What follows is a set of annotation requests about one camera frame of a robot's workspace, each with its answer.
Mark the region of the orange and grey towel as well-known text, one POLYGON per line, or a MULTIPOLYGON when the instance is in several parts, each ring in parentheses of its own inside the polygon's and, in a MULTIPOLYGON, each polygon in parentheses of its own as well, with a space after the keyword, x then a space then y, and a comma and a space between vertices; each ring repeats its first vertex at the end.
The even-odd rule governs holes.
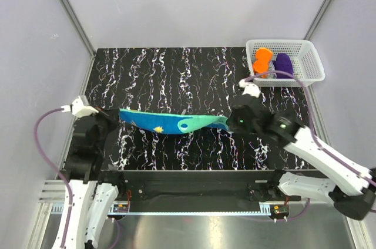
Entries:
POLYGON ((269 63, 273 58, 273 53, 267 48, 259 48, 256 50, 255 61, 253 63, 253 70, 256 74, 265 73, 268 71, 269 63))

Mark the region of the teal and blue towel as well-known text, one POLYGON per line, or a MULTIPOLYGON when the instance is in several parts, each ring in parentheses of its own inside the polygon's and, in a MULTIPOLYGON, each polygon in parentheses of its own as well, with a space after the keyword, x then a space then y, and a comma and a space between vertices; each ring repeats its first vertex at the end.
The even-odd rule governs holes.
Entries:
POLYGON ((119 117, 130 125, 160 134, 185 134, 202 128, 230 131, 228 125, 226 125, 227 117, 225 116, 176 115, 120 109, 119 117))

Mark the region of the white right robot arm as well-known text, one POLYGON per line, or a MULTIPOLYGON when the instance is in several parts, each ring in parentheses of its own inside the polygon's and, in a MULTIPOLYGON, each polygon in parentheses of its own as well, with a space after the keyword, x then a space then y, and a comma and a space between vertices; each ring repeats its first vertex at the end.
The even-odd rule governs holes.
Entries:
POLYGON ((243 103, 232 108, 227 125, 239 134, 254 133, 313 165, 326 176, 299 177, 280 171, 267 185, 268 196, 300 196, 325 201, 344 216, 363 220, 373 212, 375 169, 368 169, 345 157, 323 141, 295 116, 271 113, 258 98, 244 95, 243 103))

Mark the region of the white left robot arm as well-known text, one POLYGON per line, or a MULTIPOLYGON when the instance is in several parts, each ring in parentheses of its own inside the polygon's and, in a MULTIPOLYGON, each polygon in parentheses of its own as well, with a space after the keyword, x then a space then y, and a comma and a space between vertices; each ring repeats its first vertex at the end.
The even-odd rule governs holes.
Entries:
POLYGON ((76 120, 62 171, 68 183, 53 248, 98 248, 111 204, 126 195, 124 182, 101 171, 106 139, 118 121, 118 110, 104 109, 76 120))

